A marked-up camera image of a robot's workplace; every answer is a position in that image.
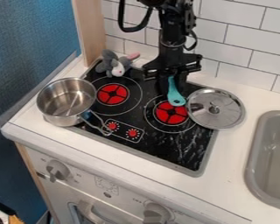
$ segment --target white countertop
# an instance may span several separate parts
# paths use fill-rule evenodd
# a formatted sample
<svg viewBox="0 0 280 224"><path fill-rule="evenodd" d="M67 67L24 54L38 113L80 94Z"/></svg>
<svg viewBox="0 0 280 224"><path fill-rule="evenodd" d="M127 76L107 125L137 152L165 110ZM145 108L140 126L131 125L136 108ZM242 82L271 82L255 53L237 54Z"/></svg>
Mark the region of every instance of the white countertop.
<svg viewBox="0 0 280 224"><path fill-rule="evenodd" d="M59 73L56 79L80 77L87 70L79 57ZM210 78L202 73L192 73L189 81L225 89L237 95L247 110L242 124L233 129L219 131L206 170L199 178L189 177L68 129L55 127L43 120L37 109L35 96L2 127L2 132L14 141L32 141L27 135L20 134L19 128L25 129L31 132L31 136L38 135L53 139L72 148L67 152L64 150L64 153L74 154L77 149L125 171L130 171L142 179L146 177L152 185L156 184L156 187L157 185L169 186L172 193L165 197L171 201L180 200L179 193L185 193L251 220L253 224L280 224L280 209L268 206L253 196L243 178L257 120L267 111L280 110L280 94ZM58 153L53 147L48 150ZM128 177L121 176L122 180L125 178L128 182Z"/></svg>

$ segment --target blue wall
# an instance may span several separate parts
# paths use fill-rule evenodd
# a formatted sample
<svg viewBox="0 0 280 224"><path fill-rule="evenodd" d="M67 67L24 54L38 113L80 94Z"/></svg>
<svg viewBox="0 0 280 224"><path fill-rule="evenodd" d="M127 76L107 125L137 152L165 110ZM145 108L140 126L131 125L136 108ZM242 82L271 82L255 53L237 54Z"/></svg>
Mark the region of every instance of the blue wall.
<svg viewBox="0 0 280 224"><path fill-rule="evenodd" d="M70 0L0 0L0 115L75 50ZM1 134L0 202L28 224L46 210L15 146Z"/></svg>

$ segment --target teal spatula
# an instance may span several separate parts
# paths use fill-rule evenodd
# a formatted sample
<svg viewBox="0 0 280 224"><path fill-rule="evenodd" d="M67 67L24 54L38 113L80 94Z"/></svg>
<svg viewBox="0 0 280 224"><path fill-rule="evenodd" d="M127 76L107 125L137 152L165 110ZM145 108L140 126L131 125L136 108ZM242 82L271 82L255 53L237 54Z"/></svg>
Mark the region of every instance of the teal spatula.
<svg viewBox="0 0 280 224"><path fill-rule="evenodd" d="M184 106L186 104L186 100L177 90L173 76L168 77L168 84L168 102L174 107Z"/></svg>

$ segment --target stainless steel sink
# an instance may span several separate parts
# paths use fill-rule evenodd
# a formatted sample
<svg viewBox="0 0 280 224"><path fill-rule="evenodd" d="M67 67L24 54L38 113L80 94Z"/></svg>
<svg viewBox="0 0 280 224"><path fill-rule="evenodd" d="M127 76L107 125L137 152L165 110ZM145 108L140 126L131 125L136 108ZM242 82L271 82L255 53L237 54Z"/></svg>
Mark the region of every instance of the stainless steel sink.
<svg viewBox="0 0 280 224"><path fill-rule="evenodd" d="M261 201L280 208L280 111L261 116L245 171L249 190Z"/></svg>

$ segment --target stuffed toy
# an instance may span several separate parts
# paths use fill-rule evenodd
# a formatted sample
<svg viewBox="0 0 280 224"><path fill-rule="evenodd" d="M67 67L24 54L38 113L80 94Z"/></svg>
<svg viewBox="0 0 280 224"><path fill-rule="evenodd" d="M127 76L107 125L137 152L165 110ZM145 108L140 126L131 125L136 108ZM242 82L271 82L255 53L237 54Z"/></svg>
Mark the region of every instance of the stuffed toy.
<svg viewBox="0 0 280 224"><path fill-rule="evenodd" d="M132 53L128 56L123 56L118 59L118 56L110 51L103 50L102 53L102 62L97 65L95 71L97 73L104 73L111 78L112 76L121 77L126 71L130 69L130 65L133 63L133 60L140 57L140 53Z"/></svg>

